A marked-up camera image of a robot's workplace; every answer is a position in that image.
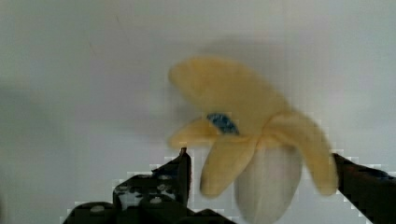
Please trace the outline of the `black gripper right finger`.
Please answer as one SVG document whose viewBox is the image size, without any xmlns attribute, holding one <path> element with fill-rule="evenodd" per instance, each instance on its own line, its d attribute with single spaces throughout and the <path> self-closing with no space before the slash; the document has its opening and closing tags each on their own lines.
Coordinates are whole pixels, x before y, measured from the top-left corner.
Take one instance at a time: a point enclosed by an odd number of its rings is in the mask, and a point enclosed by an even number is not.
<svg viewBox="0 0 396 224">
<path fill-rule="evenodd" d="M 338 190 L 373 224 L 396 223 L 396 182 L 388 173 L 332 154 Z"/>
</svg>

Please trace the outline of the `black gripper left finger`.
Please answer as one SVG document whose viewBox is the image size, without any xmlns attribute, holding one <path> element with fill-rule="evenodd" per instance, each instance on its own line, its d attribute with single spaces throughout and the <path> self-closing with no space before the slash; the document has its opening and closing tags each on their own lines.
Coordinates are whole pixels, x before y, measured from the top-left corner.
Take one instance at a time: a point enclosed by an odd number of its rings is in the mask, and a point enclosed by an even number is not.
<svg viewBox="0 0 396 224">
<path fill-rule="evenodd" d="M 148 175 L 118 184 L 112 201 L 76 206 L 62 224 L 236 224 L 211 210 L 190 210 L 191 157 L 182 148 L 176 158 Z"/>
</svg>

